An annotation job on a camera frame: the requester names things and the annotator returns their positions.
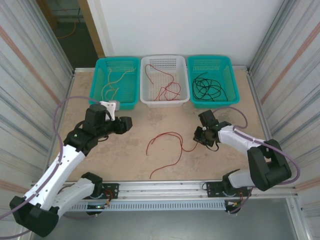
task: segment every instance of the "doorway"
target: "doorway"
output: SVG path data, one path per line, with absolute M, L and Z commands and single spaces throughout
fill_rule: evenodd
M 99 57 L 104 56 L 98 57 L 96 45 L 100 42 L 94 44 L 92 40 L 95 26 L 87 0 L 37 0 L 37 3 L 72 68 L 94 68 Z

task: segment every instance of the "white robotic arm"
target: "white robotic arm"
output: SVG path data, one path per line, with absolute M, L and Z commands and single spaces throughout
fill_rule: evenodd
M 233 195 L 241 187 L 257 187 L 262 191 L 289 179 L 291 170 L 286 158 L 280 153 L 259 143 L 265 143 L 281 150 L 274 140 L 262 140 L 247 135 L 229 122 L 220 122 L 211 110 L 198 115 L 202 127 L 198 126 L 193 139 L 205 146 L 212 147 L 214 143 L 227 144 L 248 157 L 249 170 L 235 170 L 222 178 L 222 188 L 228 195 Z
M 70 207 L 85 197 L 98 197 L 102 193 L 102 178 L 90 172 L 68 189 L 59 192 L 71 172 L 98 144 L 99 139 L 107 139 L 109 134 L 123 134 L 130 130 L 130 117 L 115 117 L 118 105 L 116 102 L 102 101 L 100 104 L 92 104 L 86 110 L 84 121 L 78 123 L 64 140 L 61 161 L 58 155 L 40 180 L 23 197 L 15 196 L 11 200 L 10 208 L 14 209 L 35 195 L 13 213 L 18 224 L 45 237 Z M 45 186 L 39 190 L 39 186 L 44 183 Z

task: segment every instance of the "table surface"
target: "table surface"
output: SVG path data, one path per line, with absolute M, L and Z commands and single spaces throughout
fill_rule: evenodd
M 240 102 L 233 105 L 246 115 L 248 128 L 243 132 L 264 139 L 260 119 L 244 70 L 236 70 Z M 75 75 L 71 96 L 89 96 L 93 72 L 79 72 Z M 69 101 L 62 122 L 60 134 L 64 140 L 75 125 L 84 120 L 89 103 L 84 99 Z M 207 109 L 194 108 L 188 101 L 182 107 L 149 108 L 138 102 L 134 110 L 124 110 L 116 116 L 132 118 L 133 127 L 123 135 L 112 134 L 100 142 L 71 173 L 68 181 L 77 181 L 86 172 L 94 173 L 104 181 L 149 180 L 154 169 L 175 163 L 180 155 L 180 143 L 176 137 L 162 136 L 146 148 L 149 141 L 164 132 L 177 132 L 183 137 L 183 148 L 191 150 L 195 146 L 193 136 L 197 126 L 201 126 L 198 114 Z M 232 109 L 222 109 L 215 113 L 220 121 L 244 125 L 243 117 Z M 217 152 L 198 144 L 192 152 L 183 152 L 178 164 L 156 171 L 152 180 L 208 180 L 221 179 L 235 169 L 247 169 L 247 156 L 228 145 L 219 144 Z

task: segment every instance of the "corrugated metal wall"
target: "corrugated metal wall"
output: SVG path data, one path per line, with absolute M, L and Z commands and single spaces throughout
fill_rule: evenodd
M 35 1 L 0 1 L 0 215 L 42 175 L 54 137 L 53 113 L 72 76 Z M 12 233 L 8 222 L 0 225 L 2 236 Z
M 269 130 L 301 167 L 296 185 L 320 238 L 320 1 L 288 1 L 251 77 Z

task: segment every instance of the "plastic basket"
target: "plastic basket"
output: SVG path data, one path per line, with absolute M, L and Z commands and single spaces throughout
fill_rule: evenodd
M 187 65 L 190 99 L 196 108 L 221 108 L 239 102 L 238 87 L 230 58 L 217 55 L 190 56 L 187 59 Z M 214 94 L 217 92 L 217 87 L 215 89 L 210 88 L 208 91 L 211 91 L 214 99 L 201 99 L 204 91 L 194 83 L 194 80 L 199 75 L 203 78 L 211 79 L 213 82 L 219 82 L 223 89 L 220 90 L 221 94 Z
M 148 64 L 173 76 L 175 84 L 171 84 L 167 88 L 171 92 L 167 91 L 165 95 L 161 94 L 164 91 L 164 87 L 167 87 L 173 78 L 170 75 L 157 71 Z M 184 57 L 179 55 L 155 55 L 142 58 L 140 69 L 141 102 L 147 104 L 150 108 L 180 107 L 189 99 L 188 74 Z
M 117 100 L 120 110 L 133 109 L 139 99 L 139 73 L 137 57 L 100 58 L 95 64 L 90 98 L 106 102 Z

